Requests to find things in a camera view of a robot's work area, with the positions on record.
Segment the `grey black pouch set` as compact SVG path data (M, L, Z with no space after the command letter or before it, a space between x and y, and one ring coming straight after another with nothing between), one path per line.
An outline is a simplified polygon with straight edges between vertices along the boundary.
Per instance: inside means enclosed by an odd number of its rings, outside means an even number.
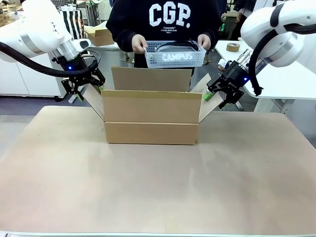
M196 52L199 47L193 41L167 42L155 48L155 52Z

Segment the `small open cardboard box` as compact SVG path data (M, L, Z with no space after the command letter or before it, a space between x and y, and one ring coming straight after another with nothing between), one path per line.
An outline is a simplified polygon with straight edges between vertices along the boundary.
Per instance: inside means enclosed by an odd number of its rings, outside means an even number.
M115 43L112 33L104 25L85 26L84 30L94 46L106 46Z

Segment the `white background desk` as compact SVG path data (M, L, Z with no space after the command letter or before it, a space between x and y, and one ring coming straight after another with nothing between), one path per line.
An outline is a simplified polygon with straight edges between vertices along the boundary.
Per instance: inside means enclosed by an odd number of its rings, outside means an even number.
M95 46L91 44L87 49L92 50L101 50L101 51L121 51L117 43L109 44L109 45L102 45L102 46Z

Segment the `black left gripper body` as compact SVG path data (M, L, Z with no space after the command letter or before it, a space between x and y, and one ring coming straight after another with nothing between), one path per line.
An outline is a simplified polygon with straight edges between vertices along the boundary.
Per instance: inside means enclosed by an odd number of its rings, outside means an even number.
M67 61L64 56L57 58L57 64L61 66L64 71L81 71L87 68L87 64L83 57L78 55L74 59Z

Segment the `background person dark clothes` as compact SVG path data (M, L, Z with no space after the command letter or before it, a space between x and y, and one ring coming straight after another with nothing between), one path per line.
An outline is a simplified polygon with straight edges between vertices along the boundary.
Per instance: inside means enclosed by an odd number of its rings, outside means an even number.
M209 49L209 50L206 52L206 54L205 54L205 56L204 56L204 60L203 60L203 65L208 65L208 64L211 63L211 56L212 56L212 52L213 52L213 51L214 51L213 49Z

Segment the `person's black CGP sweatshirt torso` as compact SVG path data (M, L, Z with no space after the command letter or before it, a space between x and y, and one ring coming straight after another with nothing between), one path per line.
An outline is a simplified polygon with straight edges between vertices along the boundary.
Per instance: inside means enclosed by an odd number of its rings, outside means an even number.
M220 27L216 0L114 0L106 27L117 43L123 30L146 41L192 40ZM145 54L134 53L134 67L147 68Z

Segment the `white cabinet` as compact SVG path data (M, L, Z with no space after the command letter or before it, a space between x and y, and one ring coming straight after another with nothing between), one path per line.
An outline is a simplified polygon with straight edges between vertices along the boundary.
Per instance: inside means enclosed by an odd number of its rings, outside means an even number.
M0 95L63 98L66 91L60 78L0 59Z

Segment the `person's right forearm black sleeve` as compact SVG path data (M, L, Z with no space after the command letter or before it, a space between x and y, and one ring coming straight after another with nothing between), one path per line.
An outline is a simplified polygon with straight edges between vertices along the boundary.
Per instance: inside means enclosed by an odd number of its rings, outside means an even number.
M123 30L117 40L117 44L124 52L132 52L132 38L136 35L135 32L130 30Z

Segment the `person's left hand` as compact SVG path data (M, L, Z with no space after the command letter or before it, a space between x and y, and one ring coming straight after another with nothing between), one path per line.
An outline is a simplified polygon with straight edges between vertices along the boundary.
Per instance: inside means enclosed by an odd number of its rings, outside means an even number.
M206 34L199 35L197 38L197 43L199 46L203 47L205 50L209 50L211 48L210 37Z

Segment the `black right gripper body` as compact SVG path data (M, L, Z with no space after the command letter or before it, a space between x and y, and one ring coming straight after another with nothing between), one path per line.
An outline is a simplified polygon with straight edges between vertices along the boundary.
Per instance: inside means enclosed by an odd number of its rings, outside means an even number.
M236 88L243 87L249 80L248 70L237 61L232 61L224 71L224 77Z

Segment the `black white striped bag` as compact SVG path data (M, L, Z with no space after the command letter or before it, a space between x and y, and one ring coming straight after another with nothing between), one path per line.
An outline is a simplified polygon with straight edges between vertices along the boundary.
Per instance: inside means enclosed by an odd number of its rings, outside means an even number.
M61 6L59 13L63 16L66 28L73 39L85 38L84 23L81 10L72 5Z

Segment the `white table with metal legs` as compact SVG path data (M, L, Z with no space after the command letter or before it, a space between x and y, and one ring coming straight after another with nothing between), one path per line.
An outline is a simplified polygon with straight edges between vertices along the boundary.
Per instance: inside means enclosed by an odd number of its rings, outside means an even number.
M250 82L244 86L250 96L258 99L254 112L286 114L296 100L316 101L316 74L296 61L282 68L267 65L257 81L263 87L259 96L255 96Z

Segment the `person's left forearm black sleeve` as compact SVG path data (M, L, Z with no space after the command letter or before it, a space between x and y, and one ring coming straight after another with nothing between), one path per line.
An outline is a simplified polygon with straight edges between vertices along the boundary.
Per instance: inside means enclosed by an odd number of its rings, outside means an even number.
M214 49L219 40L219 27L216 27L214 29L209 29L208 33L209 33L209 38L211 42L210 48Z

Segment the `person's right hand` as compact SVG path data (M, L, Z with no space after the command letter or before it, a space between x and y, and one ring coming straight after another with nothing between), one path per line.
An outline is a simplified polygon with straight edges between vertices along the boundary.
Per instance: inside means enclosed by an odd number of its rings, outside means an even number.
M136 34L132 37L131 45L133 52L136 54L144 54L148 47L145 38L140 34Z

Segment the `brown cardboard shipping box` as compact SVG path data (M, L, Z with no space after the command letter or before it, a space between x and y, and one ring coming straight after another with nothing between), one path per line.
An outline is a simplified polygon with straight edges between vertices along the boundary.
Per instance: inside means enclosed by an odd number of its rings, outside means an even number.
M114 88L89 85L84 99L102 119L110 144L194 145L199 124L222 102L205 75L190 70L112 68Z

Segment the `white plastic CAMPUS basket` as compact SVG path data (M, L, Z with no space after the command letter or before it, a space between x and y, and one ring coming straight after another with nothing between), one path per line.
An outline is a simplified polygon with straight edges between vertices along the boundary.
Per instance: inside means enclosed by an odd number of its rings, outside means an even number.
M155 48L172 41L147 41L145 51L147 66L150 69L195 68L203 65L206 50L193 41L198 47L196 52L155 52Z

